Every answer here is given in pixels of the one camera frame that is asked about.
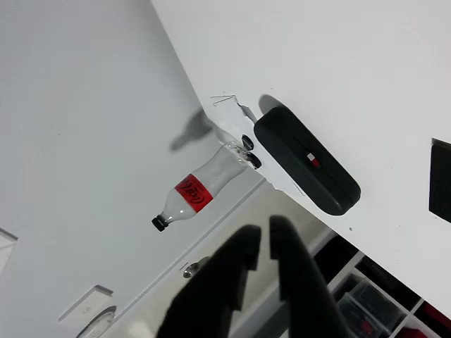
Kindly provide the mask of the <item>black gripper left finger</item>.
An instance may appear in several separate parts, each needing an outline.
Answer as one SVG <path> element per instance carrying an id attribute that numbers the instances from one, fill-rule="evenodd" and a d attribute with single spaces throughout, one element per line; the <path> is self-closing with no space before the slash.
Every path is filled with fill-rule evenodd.
<path id="1" fill-rule="evenodd" d="M 157 337 L 227 337 L 248 272 L 257 269 L 260 243 L 259 226 L 233 233 L 173 298 Z"/>

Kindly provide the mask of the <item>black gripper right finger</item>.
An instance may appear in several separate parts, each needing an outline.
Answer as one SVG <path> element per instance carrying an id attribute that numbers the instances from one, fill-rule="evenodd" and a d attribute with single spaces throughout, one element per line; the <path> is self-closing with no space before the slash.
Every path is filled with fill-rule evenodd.
<path id="1" fill-rule="evenodd" d="M 293 224 L 269 219 L 271 259 L 278 261 L 280 300 L 289 308 L 289 337 L 349 337 L 327 284 Z"/>

